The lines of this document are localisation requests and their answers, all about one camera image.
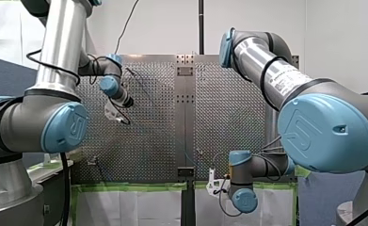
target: white wall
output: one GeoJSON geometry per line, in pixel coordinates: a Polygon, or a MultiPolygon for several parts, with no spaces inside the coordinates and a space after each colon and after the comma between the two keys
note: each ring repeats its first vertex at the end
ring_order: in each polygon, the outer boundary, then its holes
{"type": "Polygon", "coordinates": [[[307,0],[305,72],[368,90],[368,0],[307,0]]]}
{"type": "MultiPolygon", "coordinates": [[[[135,0],[104,0],[88,19],[89,52],[114,52],[135,0]]],[[[192,54],[198,50],[197,0],[139,1],[120,54],[192,54]]]]}

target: metal post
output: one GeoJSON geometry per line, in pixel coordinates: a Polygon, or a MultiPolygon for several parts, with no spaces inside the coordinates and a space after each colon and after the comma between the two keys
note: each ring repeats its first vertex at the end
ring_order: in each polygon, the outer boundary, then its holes
{"type": "MultiPolygon", "coordinates": [[[[92,10],[87,0],[53,0],[46,23],[40,61],[77,73],[86,18],[92,10]]],[[[30,89],[51,89],[75,93],[77,78],[41,66],[36,84],[30,89]]]]}
{"type": "Polygon", "coordinates": [[[204,55],[204,0],[199,0],[199,54],[204,55]]]}

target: metal bracket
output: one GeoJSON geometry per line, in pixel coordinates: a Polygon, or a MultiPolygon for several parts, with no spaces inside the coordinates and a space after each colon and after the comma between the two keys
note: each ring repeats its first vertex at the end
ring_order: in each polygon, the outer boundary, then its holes
{"type": "Polygon", "coordinates": [[[195,176],[195,169],[193,167],[179,167],[178,177],[193,177],[195,176]]]}

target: sticker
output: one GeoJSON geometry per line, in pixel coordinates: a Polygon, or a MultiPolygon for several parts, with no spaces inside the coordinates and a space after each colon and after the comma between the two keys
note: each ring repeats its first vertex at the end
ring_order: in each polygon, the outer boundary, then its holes
{"type": "Polygon", "coordinates": [[[312,81],[312,79],[308,75],[301,73],[297,68],[291,65],[282,66],[281,69],[269,79],[271,86],[282,96],[285,96],[294,88],[310,81],[312,81]]]}

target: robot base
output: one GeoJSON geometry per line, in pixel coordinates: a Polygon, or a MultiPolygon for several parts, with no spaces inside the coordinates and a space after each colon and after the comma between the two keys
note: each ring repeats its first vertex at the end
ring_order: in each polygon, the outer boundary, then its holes
{"type": "Polygon", "coordinates": [[[35,185],[31,195],[0,209],[0,226],[43,226],[42,186],[35,185]]]}
{"type": "MultiPolygon", "coordinates": [[[[336,226],[345,226],[356,216],[368,209],[368,173],[365,173],[356,198],[352,202],[345,202],[339,205],[336,213],[336,226]]],[[[361,221],[359,226],[367,226],[368,218],[361,221]]]]}

